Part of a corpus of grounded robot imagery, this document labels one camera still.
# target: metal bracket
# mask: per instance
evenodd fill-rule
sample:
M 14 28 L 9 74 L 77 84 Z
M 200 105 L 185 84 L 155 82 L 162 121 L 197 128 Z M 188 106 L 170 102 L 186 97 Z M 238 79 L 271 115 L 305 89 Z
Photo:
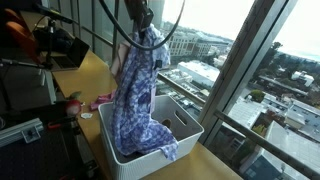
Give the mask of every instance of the metal bracket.
M 26 143 L 30 143 L 41 138 L 39 131 L 35 126 L 21 131 L 21 133 Z

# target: towel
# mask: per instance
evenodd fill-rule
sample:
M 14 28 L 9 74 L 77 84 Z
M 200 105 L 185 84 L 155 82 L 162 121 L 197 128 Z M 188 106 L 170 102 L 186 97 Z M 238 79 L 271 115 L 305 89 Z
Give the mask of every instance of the towel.
M 147 47 L 159 44 L 163 39 L 152 24 L 144 31 L 143 39 L 138 33 L 133 34 L 135 42 Z M 153 51 L 131 47 L 113 101 L 112 135 L 123 155 L 135 152 L 148 154 L 161 149 L 167 159 L 175 161 L 177 140 L 167 127 L 151 118 L 159 70 L 157 60 L 162 61 L 162 67 L 170 64 L 166 44 Z

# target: sky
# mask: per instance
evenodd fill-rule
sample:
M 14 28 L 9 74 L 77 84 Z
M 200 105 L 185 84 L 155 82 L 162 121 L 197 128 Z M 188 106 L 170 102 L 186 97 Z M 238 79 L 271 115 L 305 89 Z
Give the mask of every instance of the sky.
M 182 0 L 166 0 L 163 19 L 175 22 Z M 235 39 L 254 0 L 186 0 L 180 25 Z M 320 61 L 320 0 L 298 0 L 274 41 L 279 50 Z

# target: rooftop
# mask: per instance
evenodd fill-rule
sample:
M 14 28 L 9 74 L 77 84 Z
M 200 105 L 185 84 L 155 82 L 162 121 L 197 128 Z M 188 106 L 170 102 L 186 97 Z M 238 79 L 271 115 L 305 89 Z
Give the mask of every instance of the rooftop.
M 289 133 L 287 133 L 287 131 L 278 123 L 273 121 L 268 128 L 268 132 L 265 138 L 267 141 L 277 146 L 279 149 L 301 161 L 306 166 L 319 172 L 319 145 L 303 138 L 302 136 L 297 135 L 290 130 L 288 131 Z M 279 172 L 281 172 L 281 164 L 283 164 L 283 162 L 280 159 L 262 148 L 260 150 L 260 154 L 264 156 L 275 168 L 277 168 Z M 307 179 L 301 173 L 288 165 L 286 165 L 285 173 L 290 175 L 294 179 Z
M 264 99 L 268 99 L 268 100 L 270 100 L 270 101 L 272 101 L 272 102 L 274 102 L 274 103 L 276 103 L 276 104 L 278 104 L 280 106 L 287 107 L 287 105 L 285 105 L 284 103 L 278 101 L 277 97 L 275 97 L 275 96 L 273 96 L 271 94 L 268 94 L 266 92 L 263 92 L 263 93 L 265 94 Z
M 314 80 L 312 76 L 310 76 L 310 75 L 306 74 L 305 72 L 299 72 L 299 71 L 296 71 L 296 72 L 294 72 L 294 75 L 297 75 L 297 76 L 303 76 L 303 77 L 305 77 L 305 78 L 308 78 L 308 79 L 312 79 L 312 80 Z
M 295 92 L 297 92 L 297 93 L 299 93 L 299 94 L 302 94 L 302 95 L 305 95 L 305 96 L 308 95 L 307 92 L 301 91 L 300 89 L 297 89 L 297 88 L 292 88 L 292 87 L 287 86 L 287 85 L 285 85 L 285 84 L 282 84 L 282 83 L 280 83 L 280 82 L 278 82 L 278 81 L 276 81 L 276 80 L 274 80 L 274 79 L 270 79 L 270 78 L 265 77 L 265 76 L 259 76 L 259 78 L 264 79 L 264 80 L 269 81 L 269 82 L 272 82 L 272 83 L 274 83 L 274 84 L 277 84 L 277 85 L 279 85 L 279 86 L 281 86 L 281 87 L 290 89 L 290 90 L 295 91 Z
M 225 42 L 224 40 L 222 40 L 220 38 L 210 37 L 210 36 L 203 34 L 202 32 L 197 32 L 196 35 L 199 38 L 201 38 L 201 40 L 204 40 L 204 41 L 212 41 L 212 42 L 220 42 L 220 43 L 228 44 L 227 42 Z
M 290 109 L 286 112 L 285 116 L 300 123 L 300 124 L 303 124 L 303 125 L 306 124 L 306 122 L 305 122 L 306 118 L 303 115 L 296 113 Z
M 310 105 L 308 105 L 306 103 L 303 103 L 301 101 L 298 101 L 296 99 L 291 99 L 291 100 L 293 102 L 293 105 L 296 105 L 296 106 L 298 106 L 298 107 L 300 107 L 302 109 L 305 109 L 305 110 L 307 110 L 307 111 L 309 111 L 311 113 L 314 113 L 314 114 L 320 116 L 320 110 L 319 109 L 317 109 L 317 108 L 315 108 L 313 106 L 310 106 Z
M 228 113 L 232 119 L 240 123 L 242 126 L 251 129 L 261 112 L 266 112 L 264 106 L 254 101 L 247 101 L 239 97 Z
M 216 81 L 216 79 L 218 78 L 219 74 L 220 74 L 220 70 L 210 66 L 208 64 L 202 63 L 200 61 L 190 61 L 190 62 L 180 62 L 178 64 L 179 66 L 183 66 L 185 68 L 187 68 L 190 71 L 196 72 L 197 74 L 208 78 L 210 80 L 212 80 L 213 82 Z

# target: white building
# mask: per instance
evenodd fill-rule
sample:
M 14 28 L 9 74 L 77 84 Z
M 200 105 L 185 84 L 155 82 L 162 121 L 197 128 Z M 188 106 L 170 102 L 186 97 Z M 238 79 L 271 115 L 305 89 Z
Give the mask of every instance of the white building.
M 305 104 L 301 101 L 291 99 L 292 104 L 289 106 L 291 111 L 301 114 L 305 117 L 306 123 L 311 126 L 320 125 L 320 110 Z
M 262 104 L 239 97 L 228 116 L 242 126 L 251 129 L 261 112 L 266 113 L 266 108 Z
M 293 128 L 301 129 L 304 125 L 306 125 L 305 117 L 290 109 L 285 113 L 285 117 L 286 118 L 284 122 Z
M 167 42 L 171 56 L 192 55 L 197 40 L 198 36 L 193 33 L 175 32 Z
M 290 130 L 285 130 L 275 121 L 270 124 L 265 139 L 314 171 L 320 171 L 317 143 Z M 240 172 L 247 179 L 279 179 L 282 169 L 284 169 L 285 179 L 308 179 L 261 147 L 257 147 L 256 152 L 242 164 Z
M 240 125 L 251 130 L 261 112 L 266 112 L 266 109 L 263 105 L 239 97 L 237 102 L 233 105 L 228 113 L 228 116 L 238 122 Z M 232 159 L 232 157 L 237 153 L 241 145 L 244 143 L 244 139 L 246 137 L 227 123 L 223 122 L 222 125 L 237 134 L 235 137 L 232 137 L 232 140 L 229 140 L 230 143 L 227 145 L 227 147 L 222 147 L 224 148 L 224 155 L 229 159 Z M 219 132 L 218 136 L 223 139 L 230 138 L 229 135 L 225 135 L 222 132 Z
M 294 72 L 291 76 L 291 79 L 293 80 L 303 80 L 305 83 L 304 85 L 309 87 L 312 82 L 314 81 L 313 77 L 310 75 L 307 75 L 307 73 L 305 71 L 302 72 Z
M 196 35 L 198 36 L 198 40 L 193 48 L 193 55 L 198 57 L 210 55 L 209 51 L 212 47 L 216 47 L 219 52 L 224 52 L 229 45 L 222 39 L 209 37 L 202 32 L 197 32 Z
M 209 37 L 201 32 L 175 32 L 167 43 L 171 56 L 209 56 L 213 54 L 213 49 L 220 52 L 228 47 L 228 43 L 222 39 Z
M 220 70 L 200 61 L 180 62 L 177 67 L 180 71 L 188 73 L 199 84 L 212 87 L 220 74 Z
M 263 92 L 265 94 L 261 104 L 266 106 L 270 111 L 282 114 L 288 109 L 288 106 L 277 100 L 277 97 Z

